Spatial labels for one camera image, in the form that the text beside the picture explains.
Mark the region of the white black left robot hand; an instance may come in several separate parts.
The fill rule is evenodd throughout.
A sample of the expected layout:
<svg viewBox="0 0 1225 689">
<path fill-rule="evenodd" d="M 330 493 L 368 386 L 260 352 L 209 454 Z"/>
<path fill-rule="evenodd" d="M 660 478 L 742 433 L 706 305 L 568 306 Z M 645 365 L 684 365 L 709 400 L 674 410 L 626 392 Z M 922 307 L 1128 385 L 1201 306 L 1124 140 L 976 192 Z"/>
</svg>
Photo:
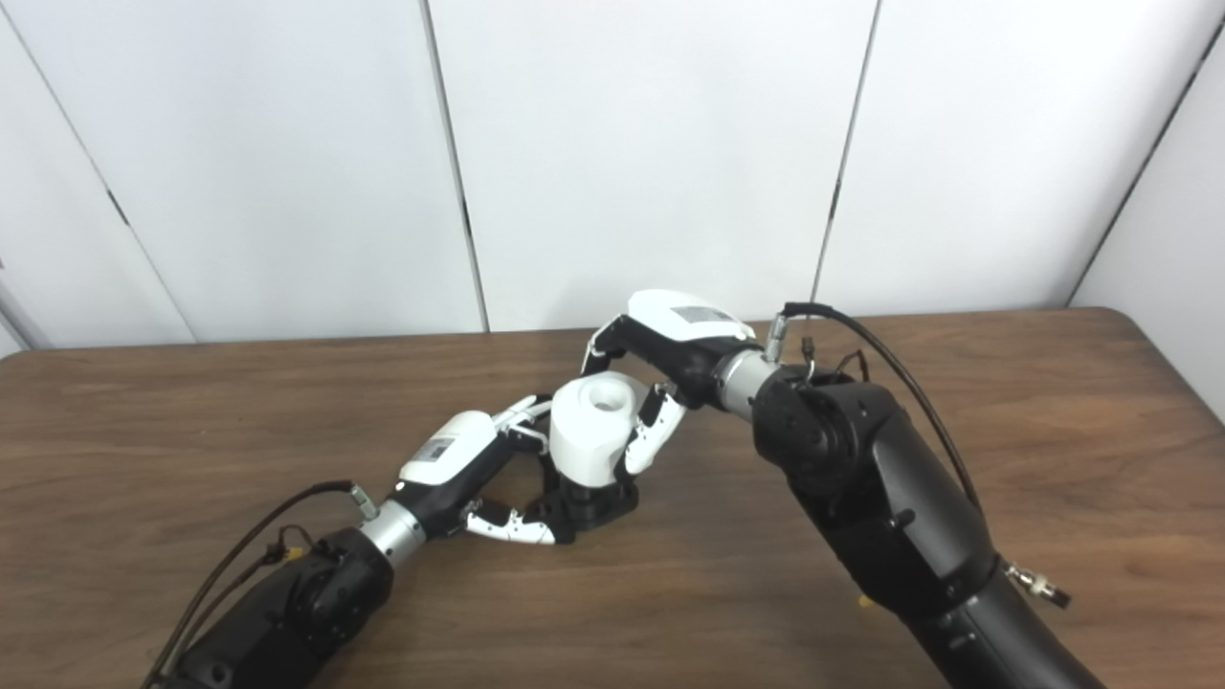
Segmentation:
<svg viewBox="0 0 1225 689">
<path fill-rule="evenodd" d="M 529 395 L 499 413 L 461 411 L 412 454 L 383 506 L 421 544 L 459 532 L 510 544 L 568 544 L 564 528 L 541 516 L 481 497 L 517 455 L 548 457 L 548 436 L 537 425 L 551 406 L 550 395 Z"/>
</svg>

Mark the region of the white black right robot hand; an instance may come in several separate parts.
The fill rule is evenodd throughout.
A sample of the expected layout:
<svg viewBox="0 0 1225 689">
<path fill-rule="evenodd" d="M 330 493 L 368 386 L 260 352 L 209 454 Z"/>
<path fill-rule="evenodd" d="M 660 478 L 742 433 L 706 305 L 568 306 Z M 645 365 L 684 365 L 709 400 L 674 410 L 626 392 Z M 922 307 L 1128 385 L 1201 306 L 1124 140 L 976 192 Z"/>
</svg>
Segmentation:
<svg viewBox="0 0 1225 689">
<path fill-rule="evenodd" d="M 635 292 L 627 304 L 626 313 L 590 336 L 579 370 L 581 376 L 592 376 L 608 370 L 612 360 L 635 356 L 662 374 L 639 405 L 617 459 L 617 477 L 643 474 L 688 411 L 723 409 L 724 370 L 744 353 L 763 352 L 747 322 L 695 295 L 646 289 Z"/>
</svg>

